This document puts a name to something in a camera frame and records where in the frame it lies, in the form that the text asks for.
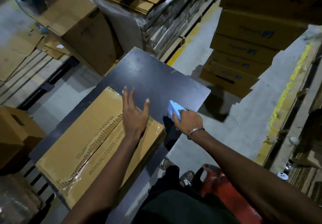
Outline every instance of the silver bracelet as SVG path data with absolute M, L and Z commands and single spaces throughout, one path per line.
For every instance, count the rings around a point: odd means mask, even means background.
M 194 128 L 194 129 L 192 129 L 192 131 L 191 131 L 191 132 L 189 132 L 189 133 L 188 133 L 187 138 L 188 138 L 189 140 L 191 140 L 190 135 L 191 135 L 193 132 L 197 131 L 197 130 L 204 130 L 204 131 L 205 131 L 205 129 L 204 129 L 203 127 L 202 127 L 202 128 Z

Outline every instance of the person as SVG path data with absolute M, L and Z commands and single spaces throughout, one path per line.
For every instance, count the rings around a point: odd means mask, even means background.
M 63 224 L 105 223 L 126 169 L 144 134 L 150 101 L 135 107 L 134 90 L 123 91 L 125 136 L 99 176 L 63 220 Z M 264 223 L 322 223 L 322 211 L 310 198 L 268 170 L 217 141 L 203 128 L 198 113 L 182 111 L 176 128 L 206 150 L 238 192 L 257 210 Z M 150 190 L 133 223 L 238 223 L 222 203 L 203 201 L 179 184 L 178 171 L 169 167 Z

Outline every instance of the dark green shirt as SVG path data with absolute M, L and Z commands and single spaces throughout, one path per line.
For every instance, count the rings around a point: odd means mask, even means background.
M 169 190 L 148 202 L 132 223 L 239 224 L 219 198 L 207 195 L 202 201 L 177 190 Z

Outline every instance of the gray floor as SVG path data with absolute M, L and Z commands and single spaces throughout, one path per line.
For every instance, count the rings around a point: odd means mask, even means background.
M 10 8 L 10 11 L 11 14 L 15 14 L 13 8 Z M 254 90 L 240 101 L 237 97 L 199 79 L 202 65 L 212 52 L 209 45 L 220 12 L 220 9 L 217 10 L 207 21 L 198 24 L 200 27 L 198 33 L 191 38 L 172 67 L 211 88 L 211 95 L 199 110 L 205 129 L 222 143 L 254 159 L 268 132 L 267 122 L 305 48 L 307 41 L 304 39 L 316 34 L 320 29 L 310 27 L 305 35 L 296 40 L 287 50 L 281 51 L 275 57 L 273 65 L 254 85 Z M 29 21 L 30 19 L 26 18 L 23 25 Z M 7 24 L 5 17 L 0 18 L 0 24 L 2 26 Z M 55 88 L 43 96 L 28 112 L 49 133 L 101 79 L 102 77 L 85 66 L 79 65 L 60 79 Z M 204 163 L 215 164 L 203 149 L 187 140 L 185 136 L 179 138 L 169 152 L 168 158 L 180 167 L 181 172 L 190 169 L 197 171 Z M 148 189 L 161 175 L 160 170 L 154 173 L 126 217 L 122 219 L 122 223 L 131 222 L 137 208 L 145 199 Z M 44 223 L 60 223 L 66 213 L 66 209 L 59 205 Z

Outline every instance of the yellow floor line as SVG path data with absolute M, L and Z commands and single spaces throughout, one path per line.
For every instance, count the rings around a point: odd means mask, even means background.
M 268 156 L 276 143 L 278 134 L 288 116 L 290 109 L 296 99 L 296 94 L 299 91 L 307 74 L 307 69 L 310 66 L 312 59 L 314 58 L 316 51 L 319 48 L 319 44 L 312 42 L 305 47 L 296 68 L 294 69 L 290 81 L 287 83 L 282 96 L 280 97 L 274 112 L 269 120 L 270 126 L 269 132 L 263 142 L 262 147 L 258 152 L 258 156 L 255 158 L 255 162 L 259 165 L 264 165 Z
M 185 43 L 169 59 L 169 61 L 167 62 L 167 65 L 172 66 L 173 63 L 175 63 L 177 58 L 182 54 L 182 52 L 189 45 L 189 43 L 191 43 L 195 35 L 197 35 L 200 28 L 211 18 L 211 15 L 219 8 L 219 3 L 220 3 L 220 0 L 217 0 L 215 3 L 212 4 L 212 6 L 207 10 L 207 12 L 202 17 L 201 22 L 199 22 L 187 35 L 187 37 L 185 38 Z

